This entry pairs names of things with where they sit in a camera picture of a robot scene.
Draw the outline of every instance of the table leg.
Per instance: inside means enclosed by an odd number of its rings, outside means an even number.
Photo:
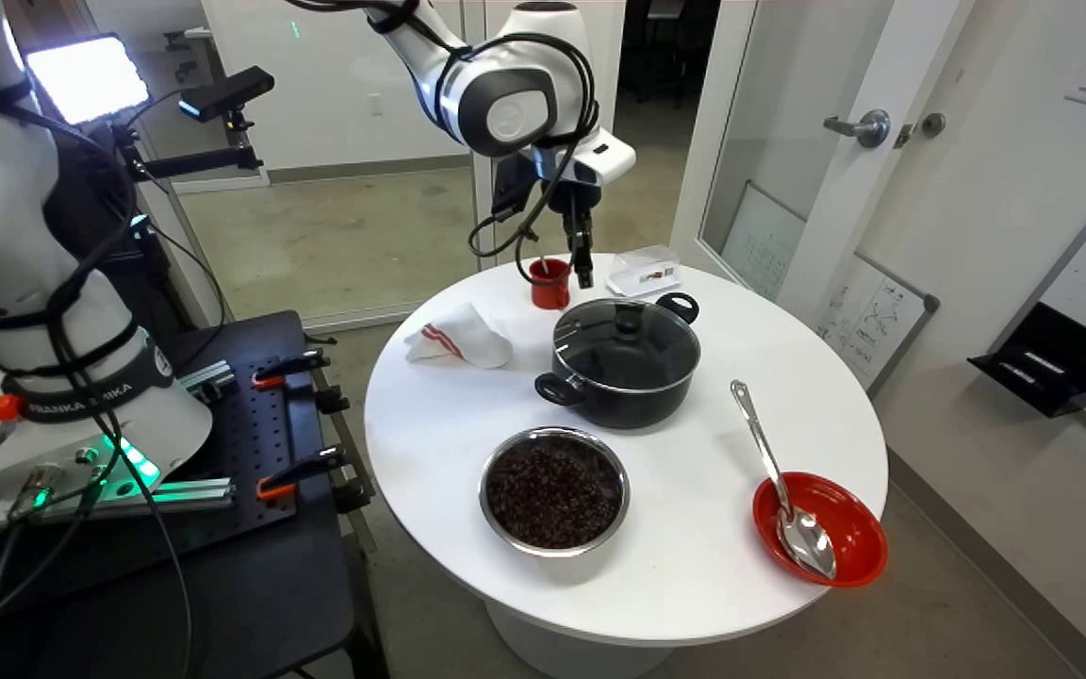
[[[639,679],[673,655],[673,648],[626,648],[566,638],[497,602],[488,602],[488,612],[514,655],[549,679]]]

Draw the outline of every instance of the door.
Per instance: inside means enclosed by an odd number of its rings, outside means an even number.
[[[674,254],[818,329],[969,8],[720,3]]]

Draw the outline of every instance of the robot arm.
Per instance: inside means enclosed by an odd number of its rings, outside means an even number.
[[[463,45],[430,0],[289,0],[308,12],[362,8],[416,79],[426,115],[475,153],[531,152],[537,176],[558,182],[573,270],[592,286],[590,210],[632,165],[632,147],[598,128],[573,3],[522,3],[497,36]]]

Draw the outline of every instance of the red cup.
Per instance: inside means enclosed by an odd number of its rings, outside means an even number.
[[[571,264],[566,259],[537,259],[531,266],[531,301],[539,310],[571,305]]]

